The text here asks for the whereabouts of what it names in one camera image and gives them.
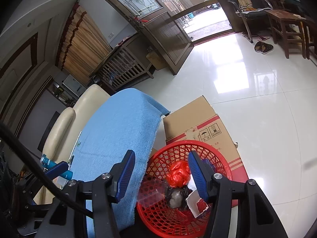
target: red plastic basket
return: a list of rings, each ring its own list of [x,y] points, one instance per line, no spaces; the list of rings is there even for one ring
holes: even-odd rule
[[[155,189],[155,185],[159,183],[157,179],[166,178],[169,166],[178,160],[188,161],[188,154],[192,150],[195,150],[201,159],[208,158],[215,166],[217,173],[232,180],[227,161],[213,146],[197,140],[181,140],[165,146],[150,158],[146,173],[147,176],[153,176],[148,178],[152,179],[153,182],[142,182],[139,196],[150,195],[151,191]],[[161,199],[158,203],[147,208],[139,203],[136,206],[145,225],[152,232],[164,238],[202,236],[210,215],[210,211],[207,211],[207,214],[201,218],[190,217],[191,213],[186,214],[188,212],[169,208],[165,199]]]

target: cream leather sofa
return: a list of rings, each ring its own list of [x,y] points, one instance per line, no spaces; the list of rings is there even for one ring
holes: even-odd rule
[[[100,86],[90,86],[73,108],[68,107],[60,114],[46,139],[43,154],[55,163],[67,162],[79,133],[109,97],[110,95]],[[34,201],[37,204],[48,204],[52,202],[53,197],[45,187],[42,187]]]

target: curtain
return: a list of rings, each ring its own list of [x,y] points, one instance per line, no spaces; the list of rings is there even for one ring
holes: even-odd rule
[[[111,52],[107,40],[78,3],[65,24],[56,57],[56,66],[66,69],[87,86],[89,75]]]

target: red plastic bag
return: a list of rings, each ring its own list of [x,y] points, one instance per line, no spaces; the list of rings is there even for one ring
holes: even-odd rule
[[[169,171],[166,180],[172,188],[181,188],[188,183],[191,171],[187,162],[180,160],[172,163]]]

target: blue towel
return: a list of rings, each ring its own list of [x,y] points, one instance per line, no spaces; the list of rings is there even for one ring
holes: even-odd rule
[[[169,111],[152,97],[128,88],[110,97],[90,118],[75,147],[73,179],[91,181],[121,162],[126,151],[135,152],[135,166],[125,197],[112,204],[121,231],[134,224],[134,208],[161,116]],[[92,210],[91,201],[86,208]],[[88,237],[95,236],[87,217]]]

